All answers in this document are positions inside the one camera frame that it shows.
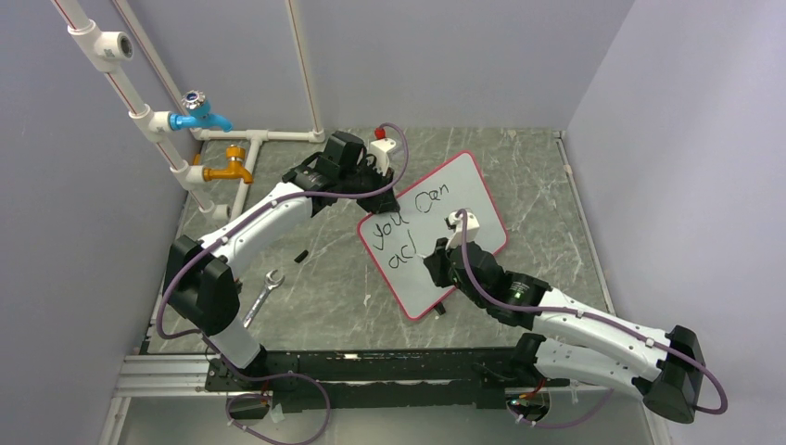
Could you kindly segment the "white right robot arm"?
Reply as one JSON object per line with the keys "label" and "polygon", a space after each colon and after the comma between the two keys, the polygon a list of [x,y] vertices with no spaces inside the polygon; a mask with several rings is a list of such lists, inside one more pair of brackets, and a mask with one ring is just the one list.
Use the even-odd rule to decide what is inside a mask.
{"label": "white right robot arm", "polygon": [[440,238],[423,264],[435,286],[452,286],[501,324],[526,333],[510,360],[516,381],[575,379],[619,390],[681,424],[699,410],[705,365],[695,332],[634,324],[598,311],[525,273],[504,270],[477,243]]}

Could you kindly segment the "pink framed whiteboard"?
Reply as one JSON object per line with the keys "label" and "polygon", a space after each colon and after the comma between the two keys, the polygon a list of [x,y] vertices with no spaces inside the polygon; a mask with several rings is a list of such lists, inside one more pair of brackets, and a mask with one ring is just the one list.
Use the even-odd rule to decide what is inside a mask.
{"label": "pink framed whiteboard", "polygon": [[418,320],[452,291],[432,283],[423,258],[436,241],[449,237],[445,219],[466,209],[479,219],[475,241],[496,254],[508,243],[507,230],[479,163],[462,151],[397,195],[398,212],[367,215],[357,234],[404,315]]}

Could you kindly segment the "black marker cap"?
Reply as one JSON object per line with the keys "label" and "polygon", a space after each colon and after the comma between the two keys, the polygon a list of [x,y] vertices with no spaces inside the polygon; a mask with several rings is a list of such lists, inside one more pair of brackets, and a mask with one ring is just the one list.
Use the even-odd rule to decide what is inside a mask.
{"label": "black marker cap", "polygon": [[302,263],[308,256],[309,256],[309,251],[307,249],[304,249],[294,258],[294,262]]}

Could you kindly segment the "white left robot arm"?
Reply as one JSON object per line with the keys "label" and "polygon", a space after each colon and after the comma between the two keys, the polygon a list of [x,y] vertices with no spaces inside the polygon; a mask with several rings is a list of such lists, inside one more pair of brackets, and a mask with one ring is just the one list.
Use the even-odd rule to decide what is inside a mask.
{"label": "white left robot arm", "polygon": [[339,199],[371,214],[399,211],[393,188],[404,171],[391,167],[390,156],[407,148],[404,137],[387,137],[381,127],[370,143],[336,131],[251,209],[199,239],[177,238],[156,316],[158,335],[170,337],[163,312],[173,309],[230,364],[239,387],[258,387],[269,374],[267,351],[244,325],[237,279],[270,244]]}

